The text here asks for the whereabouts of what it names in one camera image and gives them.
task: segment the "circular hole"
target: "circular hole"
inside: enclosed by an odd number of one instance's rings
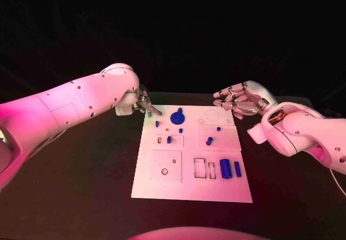
[[[346,156],[342,156],[339,159],[341,163],[343,164],[346,162]]]
[[[165,169],[160,171],[160,173],[162,173],[163,175],[166,175],[166,174],[169,173],[169,170],[165,168]]]

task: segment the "dark table surface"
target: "dark table surface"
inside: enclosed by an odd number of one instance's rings
[[[162,105],[209,106],[211,94],[152,93]],[[287,101],[310,104],[306,98]],[[0,239],[108,240],[181,226],[237,230],[270,239],[345,239],[346,197],[330,171],[305,152],[280,155],[235,118],[254,203],[132,198],[145,114],[110,110],[23,164],[0,193]],[[336,173],[346,188],[346,176]]]

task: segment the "white board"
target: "white board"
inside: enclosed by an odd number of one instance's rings
[[[163,115],[145,117],[132,197],[253,203],[232,112],[217,106],[155,107]],[[170,116],[179,108],[185,122],[175,125]],[[212,137],[211,145],[207,145],[208,137]],[[205,166],[196,159],[205,160]],[[230,179],[222,178],[221,159],[231,162]],[[237,177],[235,161],[240,162],[241,177]],[[196,177],[196,168],[205,171],[207,178]]]

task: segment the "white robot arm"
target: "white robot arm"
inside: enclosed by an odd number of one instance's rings
[[[248,129],[257,144],[267,140],[286,156],[306,151],[332,170],[346,174],[346,119],[326,118],[307,106],[279,103],[256,81],[240,83],[214,94],[214,104],[232,110],[237,118],[260,113],[261,122]]]
[[[147,91],[140,88],[133,68],[123,63],[39,94],[0,104],[0,189],[25,160],[57,139],[55,136],[114,107],[119,116],[133,114],[137,109],[162,115]]]

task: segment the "dark background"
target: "dark background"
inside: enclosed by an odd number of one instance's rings
[[[318,110],[345,114],[343,31],[280,15],[264,21],[266,14],[222,5],[2,1],[0,102],[123,62],[150,91],[214,93],[254,80],[274,95],[307,97]]]

